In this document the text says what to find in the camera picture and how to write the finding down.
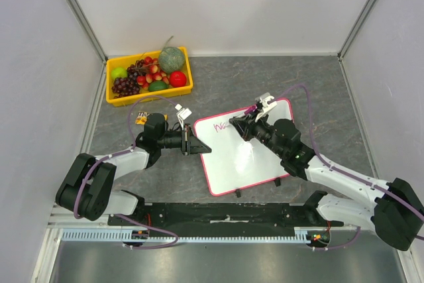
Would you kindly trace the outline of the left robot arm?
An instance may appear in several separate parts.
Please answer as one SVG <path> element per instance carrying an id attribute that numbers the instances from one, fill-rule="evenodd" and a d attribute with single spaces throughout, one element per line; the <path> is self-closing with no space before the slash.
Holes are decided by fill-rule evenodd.
<path id="1" fill-rule="evenodd" d="M 128 191 L 114 191 L 114 181 L 152 167 L 164 149 L 178 148 L 184 155 L 212 152 L 189 124 L 179 126 L 170 129 L 163 114 L 153 113 L 134 146 L 103 156 L 77 155 L 56 193 L 56 204 L 73 212 L 76 219 L 96 221 L 106 214 L 122 215 L 130 225 L 140 225 L 146 215 L 139 205 L 142 198 Z"/>

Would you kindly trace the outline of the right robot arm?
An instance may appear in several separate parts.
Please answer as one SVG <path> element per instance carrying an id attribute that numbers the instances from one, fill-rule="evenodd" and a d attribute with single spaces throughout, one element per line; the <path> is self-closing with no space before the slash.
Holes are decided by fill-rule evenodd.
<path id="1" fill-rule="evenodd" d="M 243 115 L 229 123 L 244 141 L 256 139 L 273 152 L 291 176 L 344 195 L 343 199 L 331 194 L 317 196 L 317 203 L 303 209 L 308 224 L 340 221 L 375 232 L 397 250 L 410 248 L 423 227 L 423 204 L 408 182 L 375 179 L 330 163 L 301 141 L 293 121 L 278 119 L 270 125 L 267 119 Z"/>

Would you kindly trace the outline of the pink framed whiteboard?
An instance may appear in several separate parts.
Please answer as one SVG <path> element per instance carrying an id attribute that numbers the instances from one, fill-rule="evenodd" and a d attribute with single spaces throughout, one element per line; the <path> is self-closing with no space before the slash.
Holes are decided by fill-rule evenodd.
<path id="1" fill-rule="evenodd" d="M 289 174 L 280 159 L 258 140 L 244 141 L 229 119 L 242 115 L 246 107 L 199 119 L 193 125 L 196 137 L 211 148 L 201 160 L 209 192 L 222 196 L 285 178 Z"/>

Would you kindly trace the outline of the white pink marker pen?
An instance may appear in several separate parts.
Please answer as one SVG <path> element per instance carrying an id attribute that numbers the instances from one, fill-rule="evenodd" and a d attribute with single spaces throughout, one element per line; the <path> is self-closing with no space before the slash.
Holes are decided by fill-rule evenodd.
<path id="1" fill-rule="evenodd" d="M 248 122 L 257 114 L 257 106 L 251 105 L 245 109 L 234 111 L 229 114 L 225 121 L 226 127 L 234 127 L 237 130 L 245 130 Z"/>

